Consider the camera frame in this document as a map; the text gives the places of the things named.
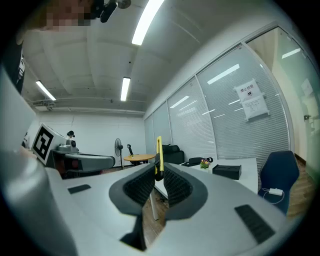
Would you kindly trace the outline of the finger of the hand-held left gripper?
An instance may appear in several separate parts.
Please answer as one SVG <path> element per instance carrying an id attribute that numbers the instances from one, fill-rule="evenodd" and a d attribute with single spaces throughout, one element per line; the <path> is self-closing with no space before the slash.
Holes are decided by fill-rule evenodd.
<path id="1" fill-rule="evenodd" d="M 64 155 L 64 167 L 68 172 L 92 173 L 112 168 L 116 163 L 113 156 L 83 153 Z"/>

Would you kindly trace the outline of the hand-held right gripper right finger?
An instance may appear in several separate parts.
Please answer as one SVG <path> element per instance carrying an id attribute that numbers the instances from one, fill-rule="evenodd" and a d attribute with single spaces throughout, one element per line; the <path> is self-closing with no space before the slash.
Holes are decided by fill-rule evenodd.
<path id="1" fill-rule="evenodd" d="M 170 163 L 165 179 L 173 181 L 165 189 L 176 204 L 147 249 L 151 256 L 270 256 L 295 227 L 274 205 L 234 180 Z"/>

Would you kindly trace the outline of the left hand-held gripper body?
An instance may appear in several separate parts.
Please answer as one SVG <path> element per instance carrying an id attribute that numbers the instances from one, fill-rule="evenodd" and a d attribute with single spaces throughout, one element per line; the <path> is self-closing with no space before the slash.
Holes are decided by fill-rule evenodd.
<path id="1" fill-rule="evenodd" d="M 58 170 L 62 178 L 78 178 L 78 172 L 66 171 L 65 154 L 78 154 L 76 141 L 62 136 L 42 123 L 33 141 L 32 152 L 47 168 Z"/>

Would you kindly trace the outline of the yellow utility knife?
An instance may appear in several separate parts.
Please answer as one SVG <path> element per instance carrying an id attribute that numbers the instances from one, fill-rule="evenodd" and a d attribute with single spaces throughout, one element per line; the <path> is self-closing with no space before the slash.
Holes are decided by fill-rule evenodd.
<path id="1" fill-rule="evenodd" d="M 158 136 L 156 139 L 156 155 L 155 155 L 155 175 L 154 178 L 157 182 L 164 178 L 164 156 L 162 147 L 162 137 Z"/>

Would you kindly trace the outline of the black standing fan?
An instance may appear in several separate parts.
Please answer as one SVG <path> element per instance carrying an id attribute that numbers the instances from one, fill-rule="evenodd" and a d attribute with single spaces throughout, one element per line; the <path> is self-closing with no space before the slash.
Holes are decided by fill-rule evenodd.
<path id="1" fill-rule="evenodd" d="M 119 138 L 116 138 L 115 142 L 114 142 L 114 151 L 115 151 L 116 156 L 120 157 L 121 169 L 123 169 L 122 150 L 123 150 L 123 145 L 121 143 L 121 140 Z"/>

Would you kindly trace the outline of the ceiling air conditioner unit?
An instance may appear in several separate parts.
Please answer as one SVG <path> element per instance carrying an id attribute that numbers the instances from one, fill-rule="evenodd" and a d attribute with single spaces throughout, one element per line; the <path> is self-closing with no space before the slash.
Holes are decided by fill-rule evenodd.
<path id="1" fill-rule="evenodd" d="M 51 100 L 38 100 L 38 101 L 32 102 L 31 104 L 32 108 L 40 112 L 52 111 L 55 106 L 56 106 L 55 102 Z"/>

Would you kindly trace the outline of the round wooden table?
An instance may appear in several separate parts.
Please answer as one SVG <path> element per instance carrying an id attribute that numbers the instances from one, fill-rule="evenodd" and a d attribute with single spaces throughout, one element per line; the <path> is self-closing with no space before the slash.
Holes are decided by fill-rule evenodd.
<path id="1" fill-rule="evenodd" d="M 129 156 L 125 156 L 123 159 L 125 161 L 129 161 L 133 163 L 135 166 L 142 162 L 143 164 L 147 164 L 149 160 L 155 158 L 155 154 L 133 154 Z"/>

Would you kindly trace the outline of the long ceiling light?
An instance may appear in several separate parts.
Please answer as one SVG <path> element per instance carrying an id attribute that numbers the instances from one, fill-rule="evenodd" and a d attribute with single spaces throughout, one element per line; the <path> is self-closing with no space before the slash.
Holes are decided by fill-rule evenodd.
<path id="1" fill-rule="evenodd" d="M 130 81 L 131 78 L 130 77 L 124 77 L 122 80 L 122 88 L 121 88 L 121 96 L 120 96 L 120 100 L 121 101 L 126 101 L 127 99 L 127 94 L 128 94 L 128 90 L 129 90 L 129 86 L 130 86 Z"/>
<path id="2" fill-rule="evenodd" d="M 131 43 L 141 46 L 147 31 L 165 0 L 148 0 L 136 26 Z"/>
<path id="3" fill-rule="evenodd" d="M 52 101 L 56 101 L 57 99 L 49 92 L 49 90 L 43 85 L 40 80 L 37 80 L 36 85 L 42 90 L 42 92 L 49 97 Z"/>

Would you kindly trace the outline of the black bag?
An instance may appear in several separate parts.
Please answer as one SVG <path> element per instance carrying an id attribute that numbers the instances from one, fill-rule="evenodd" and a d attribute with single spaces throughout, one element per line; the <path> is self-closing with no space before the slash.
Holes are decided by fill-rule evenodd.
<path id="1" fill-rule="evenodd" d="M 200 165 L 201 159 L 206 159 L 206 158 L 193 157 L 193 158 L 190 158 L 187 162 L 182 163 L 181 166 L 185 166 L 185 167 L 198 166 Z"/>

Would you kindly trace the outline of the white table leg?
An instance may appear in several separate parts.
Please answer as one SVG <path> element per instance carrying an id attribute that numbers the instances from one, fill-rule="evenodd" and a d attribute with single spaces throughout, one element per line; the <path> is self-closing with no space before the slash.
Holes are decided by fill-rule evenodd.
<path id="1" fill-rule="evenodd" d="M 150 197 L 152 215 L 153 215 L 154 220 L 157 221 L 159 219 L 159 215 L 158 215 L 158 211 L 157 211 L 155 189 L 154 188 L 151 190 L 149 197 Z"/>

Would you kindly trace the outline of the black office chair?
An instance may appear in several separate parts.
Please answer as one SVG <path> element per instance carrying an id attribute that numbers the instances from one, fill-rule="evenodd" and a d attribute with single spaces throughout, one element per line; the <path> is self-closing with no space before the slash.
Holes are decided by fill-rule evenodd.
<path id="1" fill-rule="evenodd" d="M 178 145 L 163 145 L 163 160 L 165 163 L 183 164 L 185 162 L 185 153 L 180 150 Z"/>

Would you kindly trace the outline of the person's black shirt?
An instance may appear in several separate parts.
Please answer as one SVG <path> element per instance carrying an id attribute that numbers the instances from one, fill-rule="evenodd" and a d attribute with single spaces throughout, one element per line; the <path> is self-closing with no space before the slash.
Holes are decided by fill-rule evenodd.
<path id="1" fill-rule="evenodd" d="M 22 43 L 17 44 L 16 40 L 13 39 L 8 44 L 2 58 L 2 64 L 19 94 L 22 93 L 25 78 L 22 45 Z"/>

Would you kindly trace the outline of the white printed paper sheet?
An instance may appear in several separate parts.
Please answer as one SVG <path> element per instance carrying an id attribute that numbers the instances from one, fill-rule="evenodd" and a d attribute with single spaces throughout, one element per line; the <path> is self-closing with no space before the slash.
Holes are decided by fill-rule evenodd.
<path id="1" fill-rule="evenodd" d="M 270 115 L 270 111 L 267 107 L 265 94 L 261 93 L 260 95 L 241 101 L 241 105 L 245 114 L 245 120 L 248 122 L 249 119 L 256 118 L 260 115 Z"/>

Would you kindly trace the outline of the white paper sign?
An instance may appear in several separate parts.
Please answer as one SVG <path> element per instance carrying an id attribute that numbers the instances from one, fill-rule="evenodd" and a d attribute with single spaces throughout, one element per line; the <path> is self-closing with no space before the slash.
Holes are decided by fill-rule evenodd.
<path id="1" fill-rule="evenodd" d="M 240 102 L 250 100 L 261 94 L 261 91 L 256 83 L 256 80 L 252 78 L 249 82 L 234 87 Z"/>

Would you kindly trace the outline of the small paper on door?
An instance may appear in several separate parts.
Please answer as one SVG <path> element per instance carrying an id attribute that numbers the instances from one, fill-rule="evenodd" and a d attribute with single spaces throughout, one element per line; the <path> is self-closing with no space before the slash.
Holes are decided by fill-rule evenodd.
<path id="1" fill-rule="evenodd" d="M 310 81 L 307 78 L 301 84 L 301 88 L 306 97 L 313 93 L 313 88 L 311 86 Z"/>

